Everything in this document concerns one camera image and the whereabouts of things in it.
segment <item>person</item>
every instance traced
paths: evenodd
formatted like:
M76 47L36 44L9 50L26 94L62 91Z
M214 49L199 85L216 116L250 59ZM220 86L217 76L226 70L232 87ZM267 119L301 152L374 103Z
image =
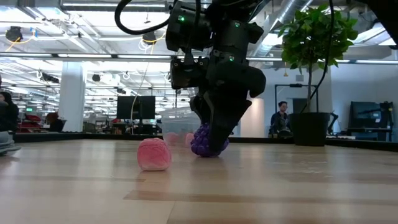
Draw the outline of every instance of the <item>person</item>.
M279 111L271 117L271 128L269 130L271 134L278 134L281 131L290 132L289 117L286 113L287 102L281 101L278 103L278 106Z
M0 131L17 131L19 108L11 94L0 92Z
M63 121L58 119L58 113L49 113L46 120L50 123L51 132L61 132L63 129Z

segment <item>pink toy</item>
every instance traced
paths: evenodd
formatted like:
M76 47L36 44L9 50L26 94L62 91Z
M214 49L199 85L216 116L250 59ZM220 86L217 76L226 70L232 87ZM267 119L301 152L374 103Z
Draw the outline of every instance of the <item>pink toy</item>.
M166 133L163 136L164 141L166 141L169 146L174 146L179 138L180 136L176 133Z
M193 140L194 138L195 138L195 137L194 137L193 133L188 133L188 134L185 136L185 146L191 147L191 142L192 142L192 140Z
M165 141L159 138L144 139L138 146L137 161L145 171L166 170L172 161L172 154Z

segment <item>ductwork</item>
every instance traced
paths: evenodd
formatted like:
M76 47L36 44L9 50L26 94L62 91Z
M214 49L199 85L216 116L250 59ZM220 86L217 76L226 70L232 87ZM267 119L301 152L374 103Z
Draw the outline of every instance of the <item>ductwork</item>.
M257 47L252 53L253 57L265 57L273 45L264 45L262 41L266 38L270 31L279 27L281 24L290 22L294 18L296 10L303 11L312 2L312 0L284 0L279 11L268 15L264 23L264 34L262 39L257 43Z

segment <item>man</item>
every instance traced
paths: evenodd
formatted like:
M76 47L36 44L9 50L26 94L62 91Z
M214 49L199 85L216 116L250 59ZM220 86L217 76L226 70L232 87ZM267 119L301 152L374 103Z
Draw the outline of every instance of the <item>man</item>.
M279 134L281 131L290 132L289 119L286 113L287 102L281 101L278 103L279 111L271 117L270 134Z

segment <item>clear plastic container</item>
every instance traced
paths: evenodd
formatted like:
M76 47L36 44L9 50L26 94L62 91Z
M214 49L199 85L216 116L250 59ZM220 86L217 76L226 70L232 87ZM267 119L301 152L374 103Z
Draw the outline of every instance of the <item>clear plastic container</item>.
M200 126L199 117L189 106L159 112L162 116L163 139L168 145L185 146L188 133L195 133Z

